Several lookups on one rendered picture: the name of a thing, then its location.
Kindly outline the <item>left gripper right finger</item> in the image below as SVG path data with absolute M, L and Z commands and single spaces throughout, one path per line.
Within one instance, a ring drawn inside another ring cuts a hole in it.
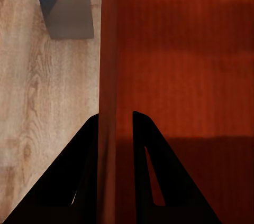
M 153 202 L 147 147 L 166 206 Z M 137 224 L 222 224 L 152 119 L 133 112 Z

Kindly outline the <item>storage box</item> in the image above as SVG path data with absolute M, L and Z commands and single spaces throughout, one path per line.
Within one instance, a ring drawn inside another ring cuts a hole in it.
M 254 0 L 102 0 L 96 224 L 137 224 L 134 111 L 222 224 L 254 224 Z

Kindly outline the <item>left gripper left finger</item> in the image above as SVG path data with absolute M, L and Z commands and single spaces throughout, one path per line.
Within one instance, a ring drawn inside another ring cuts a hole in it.
M 95 114 L 2 224 L 96 224 L 97 161 Z

